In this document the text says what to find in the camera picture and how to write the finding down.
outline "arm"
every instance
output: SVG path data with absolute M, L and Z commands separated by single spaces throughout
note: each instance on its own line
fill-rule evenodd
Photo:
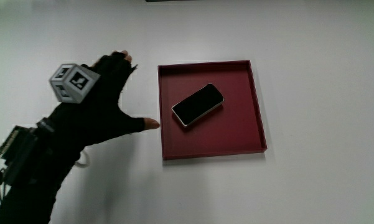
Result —
M 68 151 L 81 151 L 69 147 Z M 45 175 L 36 184 L 23 188 L 11 187 L 0 205 L 0 224 L 4 223 L 48 223 L 58 190 L 78 160 L 76 154 L 61 158 L 57 156 L 46 166 Z
M 101 78 L 83 102 L 61 103 L 48 117 L 55 130 L 47 142 L 52 159 L 41 169 L 36 184 L 11 187 L 0 206 L 0 224 L 48 223 L 55 196 L 85 146 L 160 127 L 154 119 L 132 118 L 118 106 L 124 84 L 135 69 L 127 51 L 105 55 L 92 67 L 82 66 Z

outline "black phone screen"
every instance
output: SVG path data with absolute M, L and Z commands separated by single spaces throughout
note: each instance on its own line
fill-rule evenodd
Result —
M 173 107 L 173 111 L 185 125 L 188 125 L 223 101 L 224 98 L 219 90 L 213 84 L 209 83 L 176 104 Z

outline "fingertip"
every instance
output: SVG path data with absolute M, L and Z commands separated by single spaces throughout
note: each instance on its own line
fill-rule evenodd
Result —
M 124 58 L 126 61 L 130 62 L 132 61 L 132 57 L 130 55 L 127 55 L 125 58 Z

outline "electronic device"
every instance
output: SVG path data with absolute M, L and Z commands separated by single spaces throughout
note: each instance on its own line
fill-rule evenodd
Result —
M 172 111 L 186 128 L 223 102 L 223 95 L 213 84 L 209 83 L 174 105 Z
M 99 78 L 100 74 L 70 63 L 58 68 L 50 84 L 59 102 L 81 103 Z

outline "tray rim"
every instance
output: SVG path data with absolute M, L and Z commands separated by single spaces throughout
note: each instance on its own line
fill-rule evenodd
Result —
M 246 65 L 246 71 L 248 72 L 249 76 L 249 84 L 251 87 L 251 94 L 253 99 L 253 104 L 255 109 L 255 115 L 258 122 L 258 129 L 259 129 L 259 138 L 261 142 L 261 148 L 257 148 L 256 150 L 252 149 L 251 151 L 230 151 L 230 152 L 219 152 L 219 153 L 210 153 L 210 154 L 188 154 L 188 155 L 181 155 L 181 156 L 166 156 L 164 151 L 164 136 L 163 136 L 163 129 L 161 128 L 161 141 L 162 141 L 162 159 L 163 160 L 171 160 L 171 159 L 191 159 L 191 158 L 198 158 L 198 157 L 212 157 L 212 156 L 227 156 L 227 155 L 235 155 L 235 154 L 252 154 L 252 153 L 259 153 L 264 152 L 267 150 L 267 142 L 264 133 L 263 127 L 263 120 L 261 119 L 261 111 L 258 103 L 258 96 L 256 92 L 256 85 L 255 79 L 253 76 L 253 71 L 251 68 L 250 60 L 234 60 L 234 61 L 224 61 L 224 62 L 200 62 L 200 63 L 180 63 L 180 64 L 170 64 L 170 65 L 158 65 L 157 66 L 157 78 L 159 84 L 159 114 L 161 118 L 161 122 L 163 121 L 162 117 L 162 83 L 161 83 L 161 69 L 172 69 L 172 68 L 179 68 L 179 67 L 188 67 L 191 65 L 195 66 L 205 66 L 205 65 L 232 65 L 232 64 L 239 64 L 239 65 Z

